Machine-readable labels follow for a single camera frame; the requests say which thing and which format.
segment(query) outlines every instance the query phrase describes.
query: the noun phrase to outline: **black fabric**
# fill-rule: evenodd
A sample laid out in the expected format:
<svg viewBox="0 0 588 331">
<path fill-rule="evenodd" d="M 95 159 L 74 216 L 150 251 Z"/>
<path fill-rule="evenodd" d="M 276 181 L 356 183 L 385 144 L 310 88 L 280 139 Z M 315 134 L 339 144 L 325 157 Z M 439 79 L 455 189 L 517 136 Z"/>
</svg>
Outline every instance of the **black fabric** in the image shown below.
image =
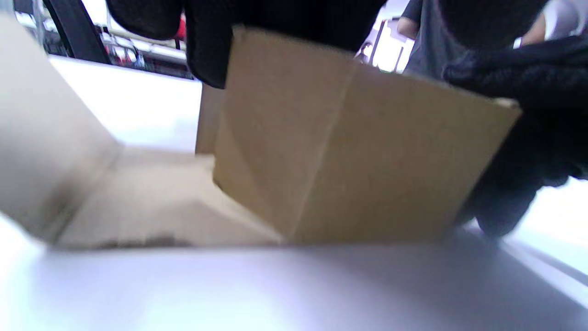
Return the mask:
<svg viewBox="0 0 588 331">
<path fill-rule="evenodd" d="M 113 18 L 133 33 L 172 38 L 186 14 L 188 65 L 224 88 L 235 24 L 259 27 L 357 52 L 386 0 L 107 0 Z"/>
<path fill-rule="evenodd" d="M 443 26 L 439 10 L 434 1 L 413 0 L 405 12 L 417 16 L 417 5 L 421 4 L 419 33 L 410 52 L 405 73 L 420 75 L 433 80 L 442 80 L 443 69 L 448 63 L 461 58 L 467 51 L 458 44 Z"/>
<path fill-rule="evenodd" d="M 417 24 L 420 24 L 420 13 L 423 10 L 423 0 L 410 0 L 406 5 L 402 17 L 406 17 Z"/>
<path fill-rule="evenodd" d="M 541 187 L 588 178 L 588 38 L 470 53 L 443 76 L 523 110 L 462 210 L 485 233 L 510 232 Z"/>
<path fill-rule="evenodd" d="M 437 0 L 447 30 L 469 49 L 501 49 L 533 25 L 548 0 Z"/>
<path fill-rule="evenodd" d="M 140 36 L 166 40 L 178 31 L 182 0 L 106 0 L 114 20 Z"/>
</svg>

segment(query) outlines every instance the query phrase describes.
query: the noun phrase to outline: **hand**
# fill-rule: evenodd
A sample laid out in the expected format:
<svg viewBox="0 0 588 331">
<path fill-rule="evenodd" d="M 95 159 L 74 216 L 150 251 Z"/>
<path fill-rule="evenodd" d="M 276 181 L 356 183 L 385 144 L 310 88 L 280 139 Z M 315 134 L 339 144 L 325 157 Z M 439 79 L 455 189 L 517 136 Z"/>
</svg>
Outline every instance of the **hand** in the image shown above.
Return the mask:
<svg viewBox="0 0 588 331">
<path fill-rule="evenodd" d="M 107 0 L 112 17 L 134 34 L 171 39 L 186 14 L 192 73 L 224 88 L 232 27 L 245 24 L 356 52 L 386 0 Z"/>
</svg>

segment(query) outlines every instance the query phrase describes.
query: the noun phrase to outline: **window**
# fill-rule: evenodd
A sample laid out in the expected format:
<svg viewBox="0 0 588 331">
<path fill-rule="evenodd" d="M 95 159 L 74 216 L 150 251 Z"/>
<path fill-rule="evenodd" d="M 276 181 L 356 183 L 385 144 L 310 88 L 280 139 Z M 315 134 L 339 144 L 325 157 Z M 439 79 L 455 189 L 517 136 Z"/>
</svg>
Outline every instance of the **window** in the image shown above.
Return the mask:
<svg viewBox="0 0 588 331">
<path fill-rule="evenodd" d="M 53 16 L 41 0 L 14 0 L 16 19 L 52 55 L 71 57 L 69 45 L 61 38 Z"/>
</svg>

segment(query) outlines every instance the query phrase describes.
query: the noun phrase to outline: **cardboard box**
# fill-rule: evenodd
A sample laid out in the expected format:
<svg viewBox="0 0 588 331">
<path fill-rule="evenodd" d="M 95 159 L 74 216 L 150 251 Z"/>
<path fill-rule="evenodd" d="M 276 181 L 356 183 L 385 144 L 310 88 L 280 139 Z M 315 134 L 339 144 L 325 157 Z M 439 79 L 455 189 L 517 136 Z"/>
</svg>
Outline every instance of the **cardboard box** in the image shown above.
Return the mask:
<svg viewBox="0 0 588 331">
<path fill-rule="evenodd" d="M 225 107 L 225 90 L 202 83 L 202 97 L 196 132 L 196 154 L 214 154 L 219 118 Z"/>
<path fill-rule="evenodd" d="M 212 156 L 116 141 L 6 15 L 0 40 L 0 210 L 59 247 L 438 237 L 517 117 L 241 30 L 215 168 L 227 195 Z"/>
<path fill-rule="evenodd" d="M 295 243 L 440 237 L 519 114 L 255 29 L 227 91 L 215 181 Z"/>
</svg>

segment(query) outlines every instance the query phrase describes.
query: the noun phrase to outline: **red object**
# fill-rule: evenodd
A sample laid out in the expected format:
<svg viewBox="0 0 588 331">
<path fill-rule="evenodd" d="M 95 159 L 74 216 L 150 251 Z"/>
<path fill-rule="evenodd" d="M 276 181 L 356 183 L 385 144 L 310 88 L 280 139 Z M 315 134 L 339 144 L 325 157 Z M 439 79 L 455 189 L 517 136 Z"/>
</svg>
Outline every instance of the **red object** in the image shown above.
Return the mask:
<svg viewBox="0 0 588 331">
<path fill-rule="evenodd" d="M 186 19 L 180 18 L 180 28 L 174 39 L 186 40 Z"/>
</svg>

